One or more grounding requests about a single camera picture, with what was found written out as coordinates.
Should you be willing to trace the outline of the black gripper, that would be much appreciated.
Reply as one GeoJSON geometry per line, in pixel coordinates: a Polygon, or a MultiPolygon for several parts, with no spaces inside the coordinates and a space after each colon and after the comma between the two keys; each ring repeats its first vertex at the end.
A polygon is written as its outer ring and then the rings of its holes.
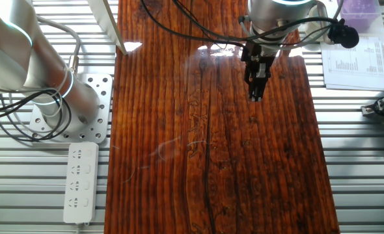
{"type": "Polygon", "coordinates": [[[275,60],[275,55],[263,55],[262,46],[254,42],[246,42],[244,45],[241,61],[250,63],[260,63],[259,71],[257,73],[257,88],[256,88],[256,71],[252,65],[247,64],[245,66],[245,82],[248,84],[249,98],[252,100],[260,101],[263,98],[264,90],[266,89],[267,82],[271,77],[270,67],[275,60]]]}

